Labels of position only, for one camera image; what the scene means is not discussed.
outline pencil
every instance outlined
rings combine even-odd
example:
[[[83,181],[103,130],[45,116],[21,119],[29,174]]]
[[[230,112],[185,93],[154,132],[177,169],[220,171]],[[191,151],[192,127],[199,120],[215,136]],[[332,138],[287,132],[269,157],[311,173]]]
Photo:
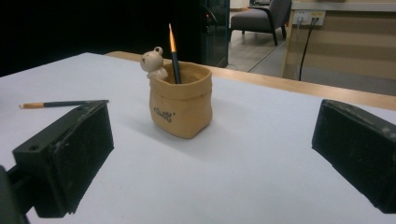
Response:
[[[29,103],[20,105],[20,109],[33,109],[33,108],[44,108],[44,107],[58,107],[58,106],[70,106],[70,105],[85,105],[87,103],[97,101],[61,101],[61,102],[46,102],[46,103]]]
[[[177,60],[177,52],[176,52],[176,44],[175,44],[175,39],[172,33],[172,26],[171,23],[169,23],[169,39],[171,42],[171,55],[172,55],[172,65],[174,69],[174,74],[175,74],[175,82],[176,84],[181,83],[180,79],[180,73],[178,70],[178,60]]]

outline small bear figure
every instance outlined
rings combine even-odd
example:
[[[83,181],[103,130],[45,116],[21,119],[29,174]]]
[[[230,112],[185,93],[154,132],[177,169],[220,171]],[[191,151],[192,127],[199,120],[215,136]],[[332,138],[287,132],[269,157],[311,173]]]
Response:
[[[148,72],[148,78],[156,77],[165,80],[168,73],[163,68],[163,49],[156,47],[154,50],[146,52],[140,59],[140,66]]]

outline pen holder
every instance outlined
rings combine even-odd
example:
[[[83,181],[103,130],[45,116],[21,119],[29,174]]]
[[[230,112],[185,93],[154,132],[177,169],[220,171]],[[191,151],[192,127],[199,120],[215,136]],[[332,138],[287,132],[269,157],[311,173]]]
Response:
[[[172,135],[193,138],[212,120],[212,73],[199,64],[179,62],[182,84],[175,84],[172,64],[163,67],[168,78],[149,82],[151,118]]]

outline chair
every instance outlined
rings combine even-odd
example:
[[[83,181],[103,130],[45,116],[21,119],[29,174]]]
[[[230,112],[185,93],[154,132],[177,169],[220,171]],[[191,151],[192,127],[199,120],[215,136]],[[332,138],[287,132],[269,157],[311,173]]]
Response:
[[[291,0],[272,0],[269,7],[251,7],[248,11],[236,13],[231,17],[229,40],[234,30],[270,33],[277,46],[277,28],[282,29],[283,38],[286,38],[285,23],[290,17]]]

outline table surface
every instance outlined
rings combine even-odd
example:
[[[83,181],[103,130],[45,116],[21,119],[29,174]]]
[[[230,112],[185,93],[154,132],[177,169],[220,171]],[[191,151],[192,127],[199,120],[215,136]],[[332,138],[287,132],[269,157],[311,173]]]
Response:
[[[308,95],[294,91],[308,84],[210,69],[213,119],[192,139],[153,124],[149,80],[131,60],[85,53],[1,77],[6,169],[15,165],[15,147],[73,108],[19,104],[109,100],[115,149],[77,212],[45,219],[32,209],[31,223],[395,223],[395,215],[374,208],[311,148],[320,91]],[[253,80],[258,85],[247,83]],[[396,123],[395,111],[359,106]]]

